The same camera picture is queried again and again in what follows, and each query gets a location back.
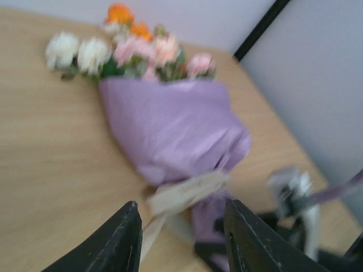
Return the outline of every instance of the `wooden surface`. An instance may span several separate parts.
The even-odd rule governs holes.
[[[100,35],[95,26],[0,9],[0,270],[39,271],[94,232],[129,200],[143,225],[147,183],[113,141],[96,87],[60,81],[44,49],[58,31]],[[206,49],[186,46],[188,54]],[[298,164],[314,190],[326,181],[228,53],[209,50],[217,79],[252,134],[248,157],[232,172],[233,193],[255,212],[274,202],[266,190],[275,169]],[[340,203],[322,207],[324,248],[344,252],[361,232]],[[192,246],[164,229],[141,265],[144,272],[207,271]]]

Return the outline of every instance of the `pink rose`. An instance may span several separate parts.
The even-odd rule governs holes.
[[[156,66],[162,67],[167,62],[175,62],[179,54],[179,43],[174,35],[158,36],[154,40],[157,51]]]
[[[149,66],[145,72],[145,74],[142,77],[142,80],[150,83],[156,83],[159,82],[159,77],[155,73],[155,67]]]
[[[129,62],[134,54],[147,58],[150,63],[155,62],[156,59],[155,48],[147,41],[134,37],[127,39],[126,42],[118,43],[113,56],[117,65],[122,66]]]
[[[214,71],[215,69],[216,63],[208,53],[195,55],[187,64],[187,73],[190,78],[196,78],[199,74]]]

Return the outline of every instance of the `purple wrapping paper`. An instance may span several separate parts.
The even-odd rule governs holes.
[[[153,186],[215,168],[229,172],[250,150],[250,134],[231,112],[227,89],[210,79],[148,83],[108,78],[99,91],[113,136]],[[197,241],[224,241],[213,227],[227,198],[230,194],[220,190],[192,208]],[[226,257],[213,259],[229,270]]]

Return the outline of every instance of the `white wall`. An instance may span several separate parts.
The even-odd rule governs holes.
[[[292,0],[242,64],[332,183],[363,167],[363,1]]]
[[[274,0],[0,0],[2,5],[100,24],[124,2],[150,27],[164,23],[179,39],[235,51]]]

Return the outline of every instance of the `flower bouquet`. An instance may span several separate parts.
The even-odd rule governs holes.
[[[121,3],[109,8],[101,29],[108,41],[56,34],[47,66],[63,80],[81,75],[98,86],[112,135],[149,184],[229,172],[247,155],[250,135],[231,112],[226,87],[214,81],[211,55],[187,61],[175,35],[162,25],[150,32]],[[223,189],[193,203],[197,241],[223,241],[213,222],[230,197]]]

